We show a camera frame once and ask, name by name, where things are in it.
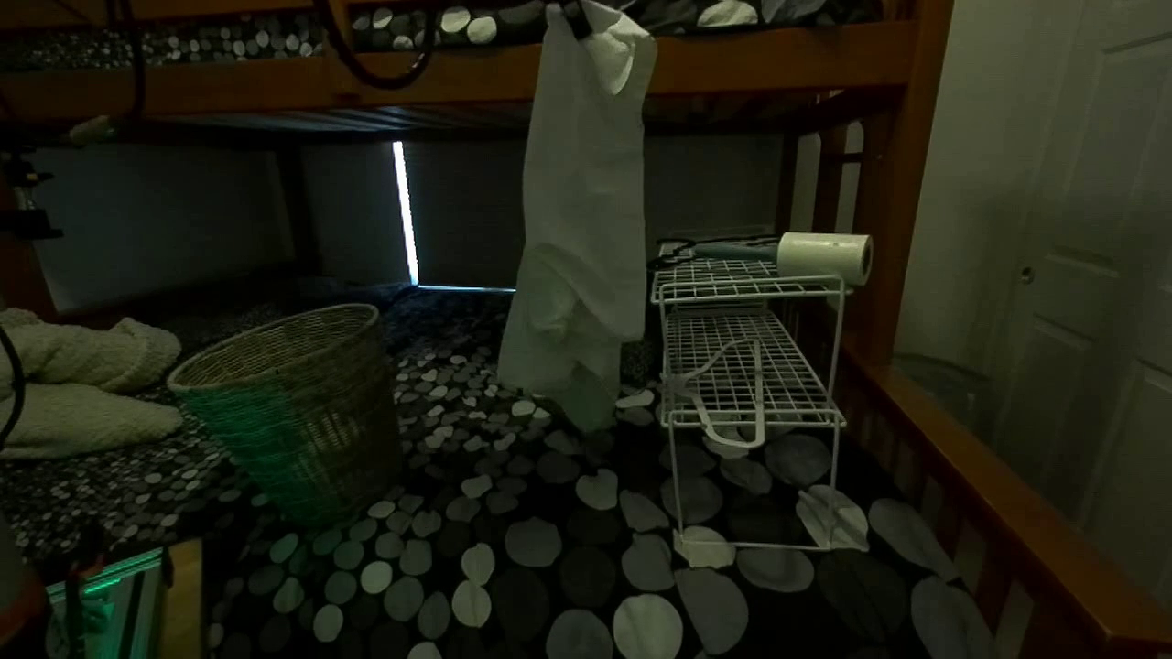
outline wicker basket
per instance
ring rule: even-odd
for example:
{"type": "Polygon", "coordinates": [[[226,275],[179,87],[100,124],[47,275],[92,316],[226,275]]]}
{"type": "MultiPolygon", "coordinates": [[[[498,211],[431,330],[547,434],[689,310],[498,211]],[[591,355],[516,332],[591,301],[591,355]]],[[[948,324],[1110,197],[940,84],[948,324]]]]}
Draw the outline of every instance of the wicker basket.
{"type": "Polygon", "coordinates": [[[191,355],[168,389],[301,526],[352,517],[400,477],[376,306],[334,303],[245,330],[191,355]]]}

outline white wire rack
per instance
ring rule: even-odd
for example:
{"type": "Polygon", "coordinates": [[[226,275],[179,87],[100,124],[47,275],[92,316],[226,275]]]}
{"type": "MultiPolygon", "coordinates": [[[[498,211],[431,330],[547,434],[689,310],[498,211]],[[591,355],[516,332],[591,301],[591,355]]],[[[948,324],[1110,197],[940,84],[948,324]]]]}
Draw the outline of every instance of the white wire rack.
{"type": "Polygon", "coordinates": [[[672,427],[839,427],[829,385],[762,303],[685,303],[666,317],[664,405],[672,427]]]}
{"type": "Polygon", "coordinates": [[[837,275],[782,275],[774,258],[696,257],[656,271],[653,303],[846,297],[837,275]]]}

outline wooden bed post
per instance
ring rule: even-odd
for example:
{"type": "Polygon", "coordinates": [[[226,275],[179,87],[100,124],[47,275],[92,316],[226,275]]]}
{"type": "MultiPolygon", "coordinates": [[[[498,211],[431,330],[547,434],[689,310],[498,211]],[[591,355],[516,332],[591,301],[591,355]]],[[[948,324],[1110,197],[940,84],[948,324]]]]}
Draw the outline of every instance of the wooden bed post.
{"type": "MultiPolygon", "coordinates": [[[[19,208],[16,189],[0,179],[0,208],[19,208]]],[[[19,241],[0,230],[0,303],[31,306],[39,317],[56,317],[58,306],[53,303],[39,257],[33,241],[19,241]]]]}
{"type": "Polygon", "coordinates": [[[915,234],[920,179],[926,159],[937,75],[948,44],[953,0],[915,4],[915,50],[909,87],[889,114],[863,120],[863,163],[859,192],[859,230],[876,236],[871,283],[851,301],[851,341],[889,362],[904,271],[915,234]]]}

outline bunk bed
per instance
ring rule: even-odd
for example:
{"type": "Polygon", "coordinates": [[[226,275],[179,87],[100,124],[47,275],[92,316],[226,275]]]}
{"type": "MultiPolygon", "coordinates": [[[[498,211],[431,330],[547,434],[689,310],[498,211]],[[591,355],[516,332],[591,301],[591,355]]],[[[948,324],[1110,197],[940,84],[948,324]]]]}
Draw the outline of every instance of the bunk bed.
{"type": "MultiPolygon", "coordinates": [[[[310,0],[137,0],[140,25],[218,25],[240,14],[317,14],[310,0]]],[[[325,0],[339,25],[374,0],[325,0]]],[[[102,25],[100,0],[6,0],[0,41],[102,25]]],[[[524,128],[534,92],[534,44],[437,48],[414,84],[362,84],[343,67],[352,48],[374,75],[400,75],[418,50],[362,50],[357,30],[343,44],[309,44],[287,59],[204,59],[129,67],[0,70],[0,124],[67,130],[76,120],[126,109],[149,128],[204,116],[282,116],[287,124],[347,128],[362,120],[376,134],[465,140],[524,128]]],[[[653,128],[788,128],[826,140],[818,227],[837,227],[839,170],[860,163],[852,230],[876,236],[871,286],[846,317],[839,399],[851,438],[876,452],[894,482],[922,504],[937,538],[957,554],[977,606],[1010,637],[1019,655],[1163,655],[1172,651],[1172,618],[1133,587],[1087,538],[1029,491],[993,450],[915,391],[894,367],[894,332],[915,197],[929,140],[935,92],[948,33],[948,0],[883,0],[871,20],[778,25],[730,33],[664,33],[650,95],[653,128]],[[863,124],[863,151],[846,155],[846,124],[863,124]]],[[[778,227],[791,219],[791,159],[785,151],[778,227]]],[[[38,247],[0,236],[0,297],[56,316],[38,247]]]]}

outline fabric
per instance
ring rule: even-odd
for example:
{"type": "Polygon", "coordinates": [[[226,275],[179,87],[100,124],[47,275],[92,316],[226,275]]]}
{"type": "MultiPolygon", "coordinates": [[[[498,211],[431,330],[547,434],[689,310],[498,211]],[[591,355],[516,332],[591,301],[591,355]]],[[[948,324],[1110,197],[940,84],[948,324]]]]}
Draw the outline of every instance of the fabric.
{"type": "Polygon", "coordinates": [[[498,375],[552,399],[581,433],[613,424],[622,341],[645,332],[645,124],[656,41],[581,4],[575,41],[547,12],[524,155],[524,257],[498,375]]]}
{"type": "MultiPolygon", "coordinates": [[[[179,357],[179,338],[120,317],[110,330],[53,324],[33,310],[3,306],[27,368],[27,411],[3,457],[67,457],[120,444],[160,438],[183,424],[176,405],[129,399],[179,357]]],[[[13,362],[0,357],[0,416],[13,411],[13,362]]]]}

